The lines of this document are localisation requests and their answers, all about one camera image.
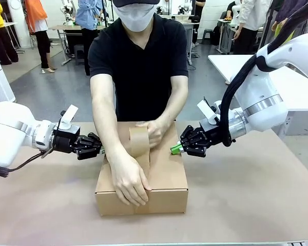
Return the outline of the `person's left forearm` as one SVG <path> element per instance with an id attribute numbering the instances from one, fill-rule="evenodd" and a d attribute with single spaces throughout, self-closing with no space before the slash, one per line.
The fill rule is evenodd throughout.
<path id="1" fill-rule="evenodd" d="M 187 100 L 187 93 L 172 93 L 163 113 L 155 120 L 158 129 L 166 131 L 182 111 Z"/>

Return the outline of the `person's right forearm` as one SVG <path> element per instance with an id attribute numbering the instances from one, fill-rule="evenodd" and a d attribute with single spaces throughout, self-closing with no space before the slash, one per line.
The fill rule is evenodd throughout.
<path id="1" fill-rule="evenodd" d="M 122 167 L 131 163 L 133 158 L 127 153 L 119 139 L 113 100 L 107 96 L 95 96 L 92 98 L 92 109 L 94 125 L 109 163 L 114 167 Z"/>

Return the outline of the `person in blue shirt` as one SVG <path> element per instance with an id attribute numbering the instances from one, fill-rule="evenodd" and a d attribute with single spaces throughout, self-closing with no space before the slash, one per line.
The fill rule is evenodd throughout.
<path id="1" fill-rule="evenodd" d="M 88 53 L 93 40 L 98 36 L 98 17 L 102 13 L 103 6 L 100 0 L 78 0 L 78 7 L 75 22 L 81 27 L 84 46 L 84 68 L 86 75 L 89 76 Z"/>

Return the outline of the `background person in black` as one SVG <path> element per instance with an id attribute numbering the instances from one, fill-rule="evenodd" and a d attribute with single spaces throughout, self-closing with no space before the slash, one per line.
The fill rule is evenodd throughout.
<path id="1" fill-rule="evenodd" d="M 195 23 L 193 27 L 192 33 L 192 47 L 196 47 L 199 43 L 197 42 L 198 39 L 198 29 L 200 26 L 200 20 L 202 16 L 202 11 L 205 6 L 206 0 L 195 0 L 195 13 L 192 17 L 192 22 Z"/>

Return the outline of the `dark cap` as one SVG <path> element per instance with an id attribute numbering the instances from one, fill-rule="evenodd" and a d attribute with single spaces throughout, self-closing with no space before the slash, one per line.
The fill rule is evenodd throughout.
<path id="1" fill-rule="evenodd" d="M 120 8 L 132 4 L 157 5 L 160 0 L 112 0 L 115 7 Z"/>

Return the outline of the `brown cardboard box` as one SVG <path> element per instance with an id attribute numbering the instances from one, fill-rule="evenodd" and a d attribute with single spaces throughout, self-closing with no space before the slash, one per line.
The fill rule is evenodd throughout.
<path id="1" fill-rule="evenodd" d="M 135 126 L 135 122 L 118 123 L 121 143 L 129 154 L 129 128 Z M 170 147 L 177 142 L 177 138 L 176 127 L 171 125 L 160 144 L 150 149 L 148 182 L 151 191 L 147 192 L 149 201 L 144 206 L 126 205 L 119 200 L 113 187 L 110 165 L 104 159 L 95 190 L 99 213 L 102 216 L 184 213 L 188 199 L 184 164 L 180 154 L 171 155 L 170 152 Z"/>

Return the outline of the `large white table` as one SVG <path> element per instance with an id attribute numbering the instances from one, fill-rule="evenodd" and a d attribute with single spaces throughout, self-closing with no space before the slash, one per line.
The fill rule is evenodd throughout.
<path id="1" fill-rule="evenodd" d="M 208 59 L 224 77 L 230 81 L 250 55 L 209 55 Z M 288 115 L 285 122 L 273 128 L 279 136 L 308 136 L 308 78 L 283 67 L 270 73 L 270 77 L 285 101 Z"/>

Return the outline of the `person in orange top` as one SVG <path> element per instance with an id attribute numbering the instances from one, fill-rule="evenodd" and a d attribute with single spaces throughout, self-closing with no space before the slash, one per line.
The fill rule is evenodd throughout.
<path id="1" fill-rule="evenodd" d="M 47 34 L 47 14 L 40 0 L 24 0 L 26 22 L 29 32 L 35 35 L 38 52 L 41 59 L 41 69 L 54 73 L 56 68 L 50 60 L 50 40 Z"/>

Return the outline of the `brown packing tape roll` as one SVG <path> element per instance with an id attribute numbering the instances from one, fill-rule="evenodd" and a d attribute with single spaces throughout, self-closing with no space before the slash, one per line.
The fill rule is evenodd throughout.
<path id="1" fill-rule="evenodd" d="M 150 146 L 147 127 L 130 127 L 130 153 L 142 168 L 146 179 L 149 177 L 150 170 Z"/>

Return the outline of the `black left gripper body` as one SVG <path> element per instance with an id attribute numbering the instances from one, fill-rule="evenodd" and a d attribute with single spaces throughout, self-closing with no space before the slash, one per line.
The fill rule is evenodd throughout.
<path id="1" fill-rule="evenodd" d="M 80 135 L 80 129 L 80 126 L 72 125 L 67 130 L 53 130 L 53 150 L 62 153 L 73 152 L 72 146 L 77 141 Z"/>

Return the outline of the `white face mask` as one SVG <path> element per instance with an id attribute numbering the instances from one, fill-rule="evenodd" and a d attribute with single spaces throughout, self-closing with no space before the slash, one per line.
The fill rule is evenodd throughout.
<path id="1" fill-rule="evenodd" d="M 149 25 L 156 5 L 130 4 L 114 8 L 122 23 L 132 32 L 142 32 Z"/>

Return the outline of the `small white side table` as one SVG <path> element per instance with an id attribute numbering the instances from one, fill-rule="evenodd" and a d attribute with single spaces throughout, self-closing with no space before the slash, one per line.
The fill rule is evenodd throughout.
<path id="1" fill-rule="evenodd" d="M 24 54 L 25 50 L 23 50 L 21 48 L 20 43 L 19 43 L 14 31 L 12 30 L 12 26 L 14 26 L 14 25 L 16 25 L 15 22 L 4 22 L 5 29 L 8 32 L 8 35 L 10 37 L 11 43 L 12 43 L 15 51 L 17 52 L 17 54 Z"/>

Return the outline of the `person in white shirt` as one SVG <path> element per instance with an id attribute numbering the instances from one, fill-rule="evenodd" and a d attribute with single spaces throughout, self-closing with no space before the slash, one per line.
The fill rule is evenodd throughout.
<path id="1" fill-rule="evenodd" d="M 256 35 L 265 23 L 270 5 L 271 0 L 242 0 L 234 34 L 234 55 L 252 53 Z"/>

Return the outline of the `person's right hand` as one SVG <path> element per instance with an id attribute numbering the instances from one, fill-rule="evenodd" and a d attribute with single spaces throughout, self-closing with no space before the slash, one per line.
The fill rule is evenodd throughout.
<path id="1" fill-rule="evenodd" d="M 145 205 L 151 190 L 143 169 L 128 153 L 109 158 L 113 186 L 121 202 L 126 205 Z"/>

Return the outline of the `grey plastic stool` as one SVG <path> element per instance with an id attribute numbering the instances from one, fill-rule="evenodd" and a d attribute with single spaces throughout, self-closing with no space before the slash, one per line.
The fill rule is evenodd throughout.
<path id="1" fill-rule="evenodd" d="M 212 33 L 213 33 L 213 29 L 204 29 L 201 43 L 202 44 L 205 43 L 206 39 L 211 39 Z"/>
<path id="2" fill-rule="evenodd" d="M 74 60 L 76 65 L 85 63 L 86 54 L 83 44 L 74 45 Z"/>

